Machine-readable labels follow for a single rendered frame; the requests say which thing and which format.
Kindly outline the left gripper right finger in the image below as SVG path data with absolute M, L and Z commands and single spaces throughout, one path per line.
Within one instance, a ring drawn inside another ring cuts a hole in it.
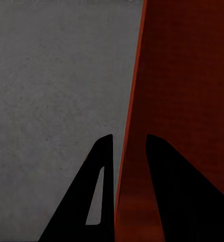
M 224 242 L 224 195 L 166 140 L 146 156 L 166 242 Z

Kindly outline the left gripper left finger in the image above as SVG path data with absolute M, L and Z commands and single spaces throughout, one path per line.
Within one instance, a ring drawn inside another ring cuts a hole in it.
M 101 222 L 85 225 L 103 166 Z M 115 242 L 112 134 L 95 142 L 38 242 Z

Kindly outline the storage box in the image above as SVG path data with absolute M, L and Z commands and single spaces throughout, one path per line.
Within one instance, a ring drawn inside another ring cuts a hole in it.
M 115 242 L 166 242 L 146 138 L 224 195 L 224 0 L 144 0 L 117 187 Z

